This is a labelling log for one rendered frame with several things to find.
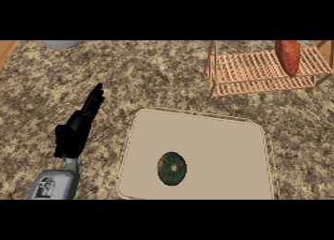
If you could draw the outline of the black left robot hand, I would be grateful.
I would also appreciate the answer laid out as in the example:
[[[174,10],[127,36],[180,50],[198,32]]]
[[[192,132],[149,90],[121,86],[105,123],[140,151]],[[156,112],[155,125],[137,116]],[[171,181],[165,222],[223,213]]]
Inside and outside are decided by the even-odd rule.
[[[56,158],[78,158],[103,100],[102,84],[99,83],[85,99],[82,108],[73,112],[66,124],[56,126]]]

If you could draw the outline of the beige square tray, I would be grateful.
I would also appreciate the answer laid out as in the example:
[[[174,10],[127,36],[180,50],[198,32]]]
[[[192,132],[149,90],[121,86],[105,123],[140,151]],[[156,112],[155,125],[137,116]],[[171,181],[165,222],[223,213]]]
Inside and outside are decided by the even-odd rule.
[[[174,187],[158,177],[158,160],[177,153],[187,164]],[[131,199],[271,199],[264,130],[260,125],[201,115],[137,111],[116,184]]]

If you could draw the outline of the wooden tiered shelf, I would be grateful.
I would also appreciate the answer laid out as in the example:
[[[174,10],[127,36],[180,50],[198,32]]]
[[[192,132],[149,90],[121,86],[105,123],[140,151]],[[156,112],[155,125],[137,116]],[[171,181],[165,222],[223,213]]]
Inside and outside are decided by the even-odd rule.
[[[209,98],[302,88],[311,90],[334,76],[334,40],[329,61],[320,54],[323,44],[325,40],[317,46],[300,50],[300,71],[291,78],[274,50],[220,54],[214,40],[202,75],[211,84]]]

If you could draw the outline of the reddish brown sweet potato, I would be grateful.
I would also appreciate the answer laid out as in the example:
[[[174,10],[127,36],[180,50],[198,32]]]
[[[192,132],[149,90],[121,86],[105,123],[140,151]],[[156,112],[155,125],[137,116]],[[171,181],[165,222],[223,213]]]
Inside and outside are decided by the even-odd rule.
[[[300,71],[300,44],[295,40],[276,41],[276,56],[289,77],[295,77]]]

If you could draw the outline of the dark green round vegetable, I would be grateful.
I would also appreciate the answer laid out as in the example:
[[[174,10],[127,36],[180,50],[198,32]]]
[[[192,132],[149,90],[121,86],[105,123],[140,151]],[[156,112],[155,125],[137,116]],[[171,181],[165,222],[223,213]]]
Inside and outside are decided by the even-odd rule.
[[[187,173],[187,164],[175,152],[167,152],[158,161],[158,176],[167,186],[177,186]]]

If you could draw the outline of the pale grey round object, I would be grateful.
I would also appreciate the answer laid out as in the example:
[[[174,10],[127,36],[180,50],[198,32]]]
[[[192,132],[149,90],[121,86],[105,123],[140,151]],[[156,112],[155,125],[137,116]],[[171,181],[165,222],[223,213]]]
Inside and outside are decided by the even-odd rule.
[[[79,44],[78,40],[44,40],[42,44],[53,50],[69,49]]]

